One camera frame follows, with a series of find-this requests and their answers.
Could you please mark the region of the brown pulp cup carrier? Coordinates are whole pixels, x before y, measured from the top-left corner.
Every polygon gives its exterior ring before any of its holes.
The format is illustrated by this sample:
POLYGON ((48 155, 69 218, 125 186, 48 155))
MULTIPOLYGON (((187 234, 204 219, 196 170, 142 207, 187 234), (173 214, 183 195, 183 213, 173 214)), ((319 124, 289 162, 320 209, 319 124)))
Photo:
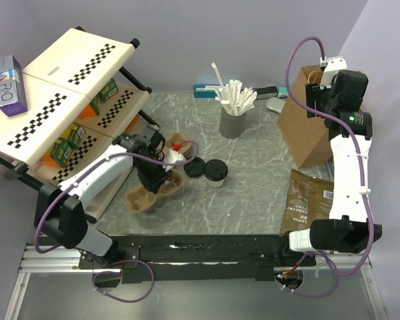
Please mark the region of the brown pulp cup carrier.
POLYGON ((180 152, 185 158, 188 158, 192 154, 192 143, 188 142, 189 138, 180 132, 175 132, 170 134, 165 139, 165 146, 163 152, 166 153, 168 150, 172 149, 180 152))

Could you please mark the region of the white paper coffee cup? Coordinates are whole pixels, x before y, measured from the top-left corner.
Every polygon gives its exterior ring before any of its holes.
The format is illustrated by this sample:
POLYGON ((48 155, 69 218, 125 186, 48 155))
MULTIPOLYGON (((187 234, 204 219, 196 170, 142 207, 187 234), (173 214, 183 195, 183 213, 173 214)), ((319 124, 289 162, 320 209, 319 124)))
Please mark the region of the white paper coffee cup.
POLYGON ((226 171, 206 171, 207 186, 213 189, 220 188, 227 177, 226 171))

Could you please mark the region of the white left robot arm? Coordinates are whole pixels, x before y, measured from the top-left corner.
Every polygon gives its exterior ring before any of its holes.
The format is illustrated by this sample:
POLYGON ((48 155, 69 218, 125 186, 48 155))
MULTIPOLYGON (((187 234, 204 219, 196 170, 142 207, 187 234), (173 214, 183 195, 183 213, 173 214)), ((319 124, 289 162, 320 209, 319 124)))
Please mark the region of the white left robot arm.
POLYGON ((59 185, 43 184, 35 210, 35 250, 46 252, 39 243, 44 234, 55 241, 56 247, 80 249, 93 254, 100 266, 114 266, 124 256, 119 244, 88 224, 85 208, 116 176, 132 167, 141 174, 140 181, 147 190, 158 192, 180 160, 172 149, 164 153, 163 160, 158 160, 155 151, 162 140, 162 135, 152 128, 141 135, 122 134, 72 178, 59 185))

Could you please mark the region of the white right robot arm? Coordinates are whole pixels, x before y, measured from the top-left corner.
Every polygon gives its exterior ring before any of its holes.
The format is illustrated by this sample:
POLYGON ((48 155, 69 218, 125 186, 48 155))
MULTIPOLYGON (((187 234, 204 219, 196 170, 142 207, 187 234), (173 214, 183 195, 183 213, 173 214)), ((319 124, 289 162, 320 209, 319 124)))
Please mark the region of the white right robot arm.
POLYGON ((373 136, 370 113, 360 110, 368 78, 358 71, 341 70, 328 89, 308 84, 308 117, 324 116, 333 154, 333 203, 326 219, 287 234, 288 243, 278 248, 284 265, 294 265, 301 252, 336 251, 360 253, 382 236, 382 226, 367 215, 364 201, 370 189, 367 162, 373 136))

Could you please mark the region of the black plastic cup lid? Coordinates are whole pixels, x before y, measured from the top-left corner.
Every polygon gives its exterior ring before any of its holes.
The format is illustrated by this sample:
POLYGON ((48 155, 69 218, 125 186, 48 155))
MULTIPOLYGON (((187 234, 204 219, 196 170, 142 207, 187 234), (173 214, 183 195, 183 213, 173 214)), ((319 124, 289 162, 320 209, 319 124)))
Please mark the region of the black plastic cup lid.
POLYGON ((205 162, 200 157, 195 157, 183 166, 185 174, 190 178, 200 178, 205 171, 205 162))

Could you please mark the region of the brown paper bag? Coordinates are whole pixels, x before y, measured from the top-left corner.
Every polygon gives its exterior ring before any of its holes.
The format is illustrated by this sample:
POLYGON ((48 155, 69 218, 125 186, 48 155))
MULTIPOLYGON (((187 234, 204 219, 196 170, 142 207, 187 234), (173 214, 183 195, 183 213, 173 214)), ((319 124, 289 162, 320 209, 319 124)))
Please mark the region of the brown paper bag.
MULTIPOLYGON (((303 104, 306 103, 305 86, 319 83, 322 71, 317 65, 300 68, 291 91, 303 104)), ((299 169, 325 164, 331 157, 328 130, 324 119, 308 118, 307 111, 288 97, 277 122, 281 134, 299 169)))

